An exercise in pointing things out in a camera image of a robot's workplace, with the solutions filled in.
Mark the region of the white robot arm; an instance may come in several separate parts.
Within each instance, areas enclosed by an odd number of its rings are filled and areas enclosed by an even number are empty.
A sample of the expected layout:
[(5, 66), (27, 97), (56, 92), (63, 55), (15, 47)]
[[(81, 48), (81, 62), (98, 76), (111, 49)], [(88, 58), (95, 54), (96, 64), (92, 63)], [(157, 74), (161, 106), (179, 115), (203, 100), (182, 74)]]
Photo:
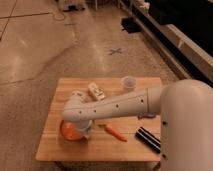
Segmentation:
[(62, 118), (85, 132), (94, 119), (161, 116), (161, 171), (213, 171), (213, 87), (194, 79), (145, 88), (102, 101), (74, 93)]

